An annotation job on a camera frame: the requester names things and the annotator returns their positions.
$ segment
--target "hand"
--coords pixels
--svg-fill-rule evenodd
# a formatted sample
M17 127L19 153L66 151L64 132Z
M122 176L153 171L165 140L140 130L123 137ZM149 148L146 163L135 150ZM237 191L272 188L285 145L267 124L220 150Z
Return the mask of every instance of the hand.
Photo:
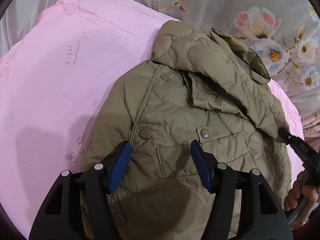
M302 212L297 216L297 218L290 224L291 229L299 228L304 225L304 223L309 218L312 212L313 206L318 200L317 188L310 185L304 185L301 188L300 182L303 178L303 171L297 176L297 180L293 183L292 189L289 190L287 197L284 199L284 210L289 211L292 208L296 208L298 205L297 199L300 197L301 193L303 196L308 198L308 203L302 210Z

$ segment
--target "jacket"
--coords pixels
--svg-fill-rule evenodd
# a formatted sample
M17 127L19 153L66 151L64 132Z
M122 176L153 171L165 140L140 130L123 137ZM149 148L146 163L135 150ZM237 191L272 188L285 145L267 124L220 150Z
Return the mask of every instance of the jacket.
M234 170L258 168L283 203L291 164L278 128L288 125L269 81L259 56L240 40L213 28L207 36L184 22L162 26L150 60L113 86L82 160L87 170L123 140L131 143L120 187L108 197L123 240L201 238L214 195L193 164L194 139ZM236 192L230 237L240 203Z

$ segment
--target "jacket pocket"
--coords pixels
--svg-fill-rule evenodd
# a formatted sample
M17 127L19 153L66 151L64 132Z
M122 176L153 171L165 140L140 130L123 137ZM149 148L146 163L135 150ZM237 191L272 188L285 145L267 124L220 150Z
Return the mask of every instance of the jacket pocket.
M197 174L189 145L157 147L157 154L164 178Z

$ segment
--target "floral bedsheet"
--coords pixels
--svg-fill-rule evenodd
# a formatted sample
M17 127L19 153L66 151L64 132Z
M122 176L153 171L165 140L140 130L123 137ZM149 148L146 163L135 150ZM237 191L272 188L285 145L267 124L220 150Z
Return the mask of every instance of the floral bedsheet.
M320 19L308 0L136 0L253 48L302 116L305 139L320 145Z

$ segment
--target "silver screw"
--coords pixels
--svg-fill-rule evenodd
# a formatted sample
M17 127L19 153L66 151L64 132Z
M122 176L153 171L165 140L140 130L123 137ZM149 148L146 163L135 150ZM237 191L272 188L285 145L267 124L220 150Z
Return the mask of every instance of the silver screw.
M97 164L94 166L94 168L95 168L96 170L101 170L101 169L103 168L103 164L97 163Z
M64 170L63 172L61 172L61 175L62 175L63 177L66 177L66 176L69 175L69 173L70 173L70 171Z
M258 175L260 175L260 171L258 169L253 169L252 174L258 176Z
M225 163L218 163L218 168L220 170L224 170L227 167L227 165Z

